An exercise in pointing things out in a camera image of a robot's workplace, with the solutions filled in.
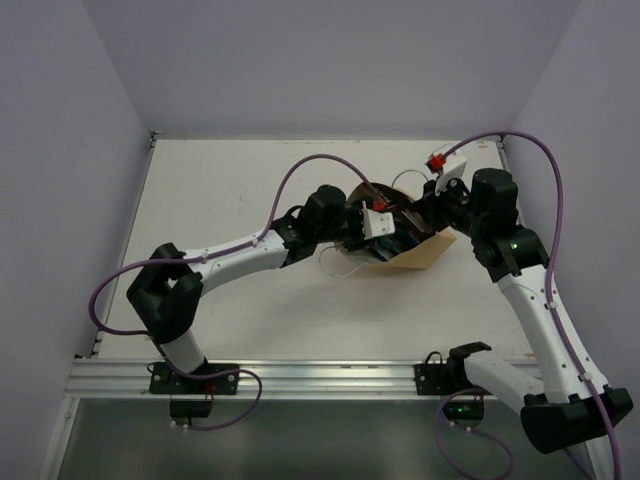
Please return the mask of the brown paper bag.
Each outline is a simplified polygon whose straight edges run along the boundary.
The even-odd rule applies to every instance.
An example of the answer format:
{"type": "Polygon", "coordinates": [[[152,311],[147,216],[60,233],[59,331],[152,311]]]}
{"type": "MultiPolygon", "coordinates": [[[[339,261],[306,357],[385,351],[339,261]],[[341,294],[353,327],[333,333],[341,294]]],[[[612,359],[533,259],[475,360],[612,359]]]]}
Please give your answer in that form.
{"type": "MultiPolygon", "coordinates": [[[[413,195],[398,185],[402,176],[410,174],[417,174],[425,181],[429,180],[427,175],[418,169],[405,169],[385,185],[401,190],[416,200],[413,195]]],[[[348,278],[360,270],[374,272],[387,269],[424,271],[432,267],[455,242],[456,236],[450,231],[435,232],[433,237],[387,262],[376,258],[369,246],[365,250],[347,252],[332,243],[320,251],[317,263],[324,274],[333,278],[348,278]]]]}

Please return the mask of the blue snack packet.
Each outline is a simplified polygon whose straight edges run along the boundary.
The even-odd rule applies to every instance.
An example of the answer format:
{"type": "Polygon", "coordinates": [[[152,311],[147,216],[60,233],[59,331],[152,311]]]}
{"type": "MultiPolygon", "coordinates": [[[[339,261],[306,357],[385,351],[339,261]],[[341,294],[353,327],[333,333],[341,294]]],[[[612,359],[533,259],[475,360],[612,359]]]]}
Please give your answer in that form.
{"type": "Polygon", "coordinates": [[[395,238],[380,237],[373,240],[369,249],[380,261],[387,262],[407,251],[408,247],[404,242],[395,238]]]}

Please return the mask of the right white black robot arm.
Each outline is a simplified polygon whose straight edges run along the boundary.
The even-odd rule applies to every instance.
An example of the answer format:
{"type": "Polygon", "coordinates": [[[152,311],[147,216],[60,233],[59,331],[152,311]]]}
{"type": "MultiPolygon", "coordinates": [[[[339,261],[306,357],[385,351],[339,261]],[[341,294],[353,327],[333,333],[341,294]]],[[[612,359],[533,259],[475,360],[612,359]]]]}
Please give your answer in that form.
{"type": "Polygon", "coordinates": [[[518,414],[530,443],[549,454],[606,435],[633,401],[590,358],[560,299],[544,245],[518,221],[517,196],[510,173],[484,168],[470,187],[459,178],[428,181],[414,209],[431,232],[452,227],[470,238],[476,260],[522,326],[539,377],[483,342],[455,347],[444,362],[414,371],[440,393],[479,387],[493,394],[518,414]]]}

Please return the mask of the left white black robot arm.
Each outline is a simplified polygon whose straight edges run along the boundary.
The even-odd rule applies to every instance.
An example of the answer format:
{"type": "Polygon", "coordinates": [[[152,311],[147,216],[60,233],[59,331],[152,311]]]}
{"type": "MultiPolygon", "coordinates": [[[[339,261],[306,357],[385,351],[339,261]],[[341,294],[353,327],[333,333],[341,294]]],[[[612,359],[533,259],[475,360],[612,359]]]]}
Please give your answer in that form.
{"type": "Polygon", "coordinates": [[[156,348],[173,365],[175,384],[193,393],[207,383],[206,356],[192,332],[202,296],[251,274],[305,260],[323,243],[362,246],[372,213],[367,204],[349,204],[340,189],[323,185],[304,205],[270,221],[264,234],[205,249],[193,263],[187,261],[193,251],[180,251],[172,243],[158,247],[126,297],[156,348]]]}

